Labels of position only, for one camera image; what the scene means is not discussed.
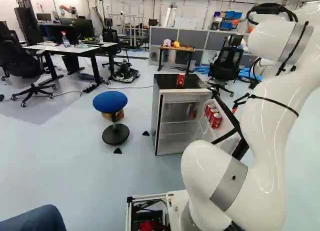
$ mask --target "red object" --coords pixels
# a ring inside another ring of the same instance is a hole
[[[185,84],[185,73],[178,73],[178,78],[176,79],[176,86],[182,87]]]
[[[221,119],[222,119],[222,117],[218,112],[214,113],[211,117],[211,120],[210,120],[211,121],[210,122],[211,128],[213,128],[213,129],[218,128],[220,125]]]
[[[212,116],[213,116],[214,114],[215,114],[214,108],[213,108],[213,107],[209,108],[209,113],[208,113],[207,118],[208,118],[208,121],[209,121],[210,124],[211,124]]]
[[[155,228],[155,225],[151,221],[140,223],[140,231],[153,231],[154,228]]]
[[[209,112],[209,109],[211,108],[214,108],[215,106],[213,104],[209,104],[205,107],[205,110],[204,110],[204,114],[205,116],[208,118],[208,120],[210,120],[210,112]]]

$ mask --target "desk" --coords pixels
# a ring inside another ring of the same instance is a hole
[[[188,65],[186,67],[186,74],[189,74],[189,68],[190,68],[190,63],[191,63],[191,57],[192,57],[192,53],[195,52],[195,48],[193,47],[166,47],[166,46],[162,46],[159,45],[157,47],[158,49],[160,49],[160,58],[159,58],[159,68],[158,68],[158,72],[161,70],[161,68],[163,67],[163,65],[161,65],[161,59],[162,59],[162,52],[163,50],[176,50],[176,51],[185,51],[189,53],[189,60],[188,60]]]
[[[86,44],[89,47],[96,47],[102,50],[104,53],[108,53],[109,57],[109,67],[110,67],[110,76],[108,80],[112,80],[115,74],[115,61],[114,61],[114,53],[111,51],[110,47],[113,46],[115,48],[116,45],[119,45],[116,42],[100,42],[103,45],[96,45],[96,44]]]
[[[76,55],[79,57],[87,57],[91,59],[92,70],[94,75],[94,81],[96,85],[92,86],[90,91],[97,88],[102,82],[100,80],[99,69],[96,60],[96,51],[99,49],[98,47],[87,47],[87,48],[79,48],[79,47],[64,47],[63,45],[59,46],[46,46],[46,45],[33,45],[23,47],[26,50],[45,50],[48,52],[44,52],[44,57],[46,64],[50,70],[51,78],[39,83],[40,86],[43,86],[49,82],[62,78],[64,75],[57,75],[54,64],[50,57],[50,53],[58,54],[58,55]]]

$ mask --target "blue storage box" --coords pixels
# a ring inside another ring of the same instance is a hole
[[[234,18],[240,19],[241,16],[242,16],[242,12],[234,12],[234,15],[233,15]]]
[[[225,12],[225,17],[226,18],[233,18],[235,15],[235,11],[226,11]]]
[[[220,12],[215,11],[213,17],[220,17]]]
[[[229,23],[229,22],[221,22],[220,24],[220,28],[231,29],[231,27],[232,27],[232,23]]]

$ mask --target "soda can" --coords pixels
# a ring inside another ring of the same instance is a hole
[[[213,108],[213,112],[214,112],[214,113],[219,113],[219,110],[218,110],[216,107],[214,107],[214,108]]]
[[[205,116],[208,118],[208,120],[210,119],[210,112],[209,112],[209,109],[212,109],[214,108],[215,106],[213,104],[208,104],[206,107],[205,107],[205,110],[204,110],[204,114]]]
[[[214,114],[215,114],[214,107],[209,108],[209,113],[208,113],[207,118],[208,118],[208,121],[209,121],[210,124],[211,124],[211,119],[212,119]]]
[[[214,113],[210,119],[211,128],[213,129],[218,128],[220,125],[221,119],[222,117],[218,112]]]
[[[177,79],[176,79],[176,86],[182,87],[185,84],[185,73],[178,73]]]

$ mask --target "wooden table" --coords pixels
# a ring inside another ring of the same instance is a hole
[[[163,67],[163,65],[161,65],[161,61],[162,61],[161,59],[162,59],[163,50],[176,50],[176,51],[185,51],[185,52],[189,53],[188,65],[186,67],[186,74],[187,75],[189,74],[189,68],[190,68],[192,53],[196,51],[194,47],[167,47],[167,46],[159,45],[157,48],[160,49],[160,58],[159,58],[158,71],[160,71],[161,68]]]

